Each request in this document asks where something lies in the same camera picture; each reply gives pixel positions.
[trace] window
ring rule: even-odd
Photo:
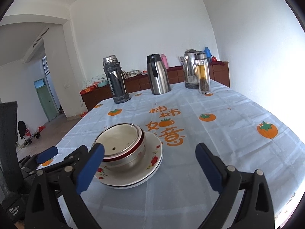
[[[40,87],[45,85],[45,80],[44,79],[40,79],[38,81],[35,81],[34,85],[35,85],[35,88],[38,89],[38,88],[40,88]]]
[[[48,67],[46,56],[44,56],[42,58],[42,62],[43,62],[43,68],[45,69],[45,74],[47,75],[47,74],[49,74],[50,71],[49,71],[49,67]]]

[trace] electric kettle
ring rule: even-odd
[[[161,95],[170,91],[166,68],[160,54],[151,54],[147,59],[147,76],[154,95]]]
[[[183,57],[180,57],[183,63],[184,84],[188,89],[198,89],[197,69],[195,64],[195,54],[202,53],[194,49],[186,50]]]

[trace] floral plate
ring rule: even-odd
[[[107,167],[99,167],[95,177],[103,184],[122,187],[141,182],[158,166],[162,157],[162,144],[153,133],[145,132],[146,151],[143,159],[130,171],[115,172]]]
[[[144,178],[143,180],[141,180],[137,183],[134,183],[134,184],[128,185],[128,186],[120,186],[120,187],[111,186],[111,185],[107,185],[107,184],[104,184],[104,185],[108,186],[109,188],[114,188],[114,189],[128,189],[128,188],[133,188],[133,187],[139,186],[142,183],[146,182],[149,178],[151,178],[157,172],[157,170],[159,169],[159,166],[161,165],[162,159],[163,159],[163,151],[162,151],[161,160],[157,163],[158,164],[157,168],[155,168],[154,171],[148,177]]]

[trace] screw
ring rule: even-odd
[[[256,174],[258,174],[259,176],[262,176],[264,174],[264,172],[260,169],[257,169]]]
[[[73,167],[71,165],[68,165],[65,167],[65,172],[70,172],[73,170]]]
[[[36,175],[37,176],[41,176],[43,174],[43,170],[39,169],[37,172],[36,172]]]
[[[233,171],[236,170],[235,167],[234,167],[233,165],[228,165],[228,166],[227,166],[227,169],[228,169],[228,171],[231,171],[231,172],[233,172]]]

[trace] pink thermos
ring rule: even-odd
[[[165,68],[168,69],[168,63],[167,63],[167,59],[166,59],[166,56],[164,55],[164,53],[161,54],[161,59],[162,59],[162,62],[164,63]]]

